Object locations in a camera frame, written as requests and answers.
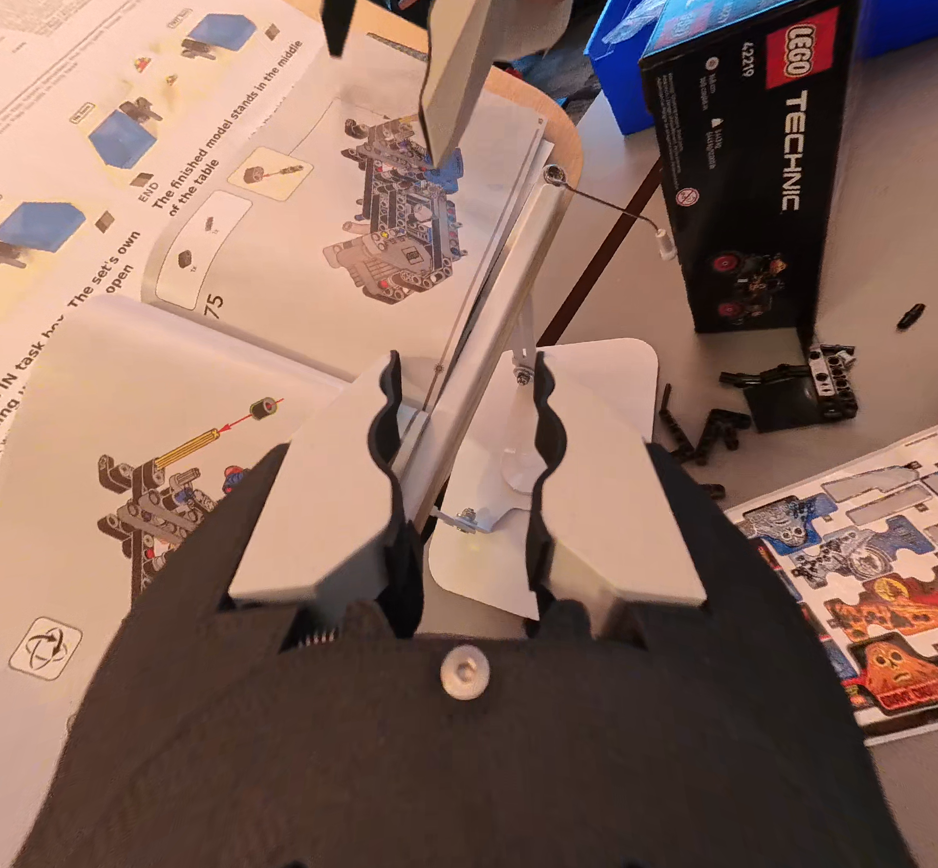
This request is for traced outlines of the black toy subassembly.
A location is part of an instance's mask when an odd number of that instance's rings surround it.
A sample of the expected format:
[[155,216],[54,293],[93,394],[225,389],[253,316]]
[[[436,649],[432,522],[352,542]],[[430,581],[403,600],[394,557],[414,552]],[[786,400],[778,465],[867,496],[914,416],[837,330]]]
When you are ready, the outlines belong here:
[[758,373],[723,370],[721,385],[741,390],[756,430],[773,433],[852,420],[859,403],[850,380],[855,346],[813,342],[800,363]]

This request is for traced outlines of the colourful sticker sheet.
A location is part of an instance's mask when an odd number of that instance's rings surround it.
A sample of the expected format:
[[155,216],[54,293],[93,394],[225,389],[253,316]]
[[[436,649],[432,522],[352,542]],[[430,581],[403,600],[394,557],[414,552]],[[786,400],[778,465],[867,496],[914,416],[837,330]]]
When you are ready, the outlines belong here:
[[725,514],[813,627],[866,737],[936,731],[936,428]]

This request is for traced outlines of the blue plastic bin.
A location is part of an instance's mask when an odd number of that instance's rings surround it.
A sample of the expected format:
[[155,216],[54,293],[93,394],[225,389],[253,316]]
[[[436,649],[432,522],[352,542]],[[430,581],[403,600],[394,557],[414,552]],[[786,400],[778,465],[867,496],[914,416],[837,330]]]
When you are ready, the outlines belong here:
[[[584,48],[612,108],[619,131],[630,135],[653,124],[643,98],[639,59],[653,25],[645,23],[624,41],[611,41],[612,31],[641,0],[607,0]],[[863,35],[867,57],[897,51],[934,39],[936,0],[867,0],[871,20]]]

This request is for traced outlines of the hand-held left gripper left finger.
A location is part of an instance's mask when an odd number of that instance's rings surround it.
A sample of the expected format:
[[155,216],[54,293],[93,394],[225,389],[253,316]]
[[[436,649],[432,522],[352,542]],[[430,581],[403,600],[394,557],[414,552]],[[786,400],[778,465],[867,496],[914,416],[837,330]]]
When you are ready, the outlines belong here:
[[298,603],[325,627],[376,602],[396,636],[414,635],[420,538],[393,469],[402,401],[389,351],[295,432],[229,587],[235,602]]

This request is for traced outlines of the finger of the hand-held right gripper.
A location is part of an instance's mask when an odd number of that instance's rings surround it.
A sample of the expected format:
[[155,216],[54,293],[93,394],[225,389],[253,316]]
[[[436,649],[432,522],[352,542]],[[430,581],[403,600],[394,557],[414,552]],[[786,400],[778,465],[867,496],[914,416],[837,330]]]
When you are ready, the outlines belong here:
[[433,0],[419,117],[434,166],[444,165],[456,150],[514,9],[515,0]]

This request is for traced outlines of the grey desk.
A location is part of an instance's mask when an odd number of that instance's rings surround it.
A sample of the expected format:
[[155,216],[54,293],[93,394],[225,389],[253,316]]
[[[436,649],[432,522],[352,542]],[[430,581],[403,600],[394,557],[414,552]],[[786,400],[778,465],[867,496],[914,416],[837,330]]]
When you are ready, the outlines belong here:
[[[852,99],[817,328],[825,343],[857,348],[858,415],[833,426],[750,433],[740,451],[715,454],[702,468],[710,476],[697,479],[722,484],[729,508],[936,426],[936,85],[936,41],[929,41],[863,65]],[[627,204],[641,179],[656,176],[654,135],[623,138],[604,96],[578,132],[587,193]],[[538,334],[585,277],[615,222],[611,210],[571,200],[533,286]],[[926,305],[923,317],[897,331],[916,303]],[[738,393],[718,384],[721,371],[755,372],[800,356],[786,330],[697,336],[679,268],[660,260],[644,224],[630,229],[558,341],[618,338],[656,351],[661,383],[674,388],[674,415],[694,435],[710,408],[742,407]],[[522,631],[520,617],[441,588],[427,570],[425,585],[424,631]],[[872,754],[919,866],[936,866],[936,732],[876,745]]]

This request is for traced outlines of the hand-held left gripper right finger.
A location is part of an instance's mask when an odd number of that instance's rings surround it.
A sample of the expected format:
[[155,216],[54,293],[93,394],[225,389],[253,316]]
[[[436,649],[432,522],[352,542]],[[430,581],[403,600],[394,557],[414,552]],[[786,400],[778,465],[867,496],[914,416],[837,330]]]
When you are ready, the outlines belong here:
[[544,352],[533,374],[535,479],[525,571],[533,631],[572,616],[593,638],[636,605],[700,609],[707,595],[640,431]]

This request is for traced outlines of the toy truck set box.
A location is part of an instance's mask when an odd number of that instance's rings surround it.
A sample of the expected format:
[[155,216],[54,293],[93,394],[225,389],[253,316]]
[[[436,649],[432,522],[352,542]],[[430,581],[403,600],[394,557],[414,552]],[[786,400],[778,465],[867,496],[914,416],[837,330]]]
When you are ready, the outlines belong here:
[[815,319],[863,0],[667,0],[641,56],[697,333]]

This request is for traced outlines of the black angled toy beam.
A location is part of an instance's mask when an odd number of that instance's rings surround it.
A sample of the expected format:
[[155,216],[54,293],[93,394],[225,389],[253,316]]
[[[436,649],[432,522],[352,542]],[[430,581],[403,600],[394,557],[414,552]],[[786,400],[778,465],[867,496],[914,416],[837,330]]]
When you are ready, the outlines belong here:
[[721,443],[728,452],[740,447],[739,435],[752,427],[753,419],[745,413],[727,409],[712,409],[704,423],[697,444],[688,452],[687,461],[698,465],[708,464],[715,447]]
[[666,383],[659,408],[659,418],[665,428],[666,433],[674,442],[674,449],[671,451],[672,457],[677,463],[687,463],[695,457],[696,447],[688,438],[685,430],[678,423],[670,408],[670,401],[673,392],[671,383]]

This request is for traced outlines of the open instruction booklet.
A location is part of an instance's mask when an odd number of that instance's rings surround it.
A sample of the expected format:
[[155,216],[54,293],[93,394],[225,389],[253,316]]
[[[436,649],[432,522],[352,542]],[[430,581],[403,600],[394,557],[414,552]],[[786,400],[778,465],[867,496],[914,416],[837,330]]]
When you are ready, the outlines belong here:
[[279,0],[2,0],[2,765],[252,463],[399,352],[403,477],[545,160],[484,90]]

